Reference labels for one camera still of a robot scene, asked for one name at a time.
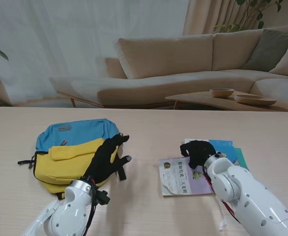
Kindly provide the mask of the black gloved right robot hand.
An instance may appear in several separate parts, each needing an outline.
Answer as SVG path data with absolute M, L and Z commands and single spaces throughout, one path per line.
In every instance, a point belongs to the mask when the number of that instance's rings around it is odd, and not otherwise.
M 190 141 L 180 145 L 181 154 L 189 157 L 189 167 L 195 169 L 198 166 L 204 166 L 205 162 L 211 156 L 217 154 L 214 147 L 207 141 Z

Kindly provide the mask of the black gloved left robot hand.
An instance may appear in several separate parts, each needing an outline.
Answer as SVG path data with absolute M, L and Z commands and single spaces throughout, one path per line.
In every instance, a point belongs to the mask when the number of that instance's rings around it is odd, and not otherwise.
M 101 184 L 113 173 L 118 172 L 120 181 L 126 180 L 126 173 L 123 166 L 131 160 L 131 156 L 119 158 L 117 150 L 129 140 L 129 135 L 119 133 L 112 138 L 106 139 L 96 150 L 94 157 L 82 179 L 87 182 Z

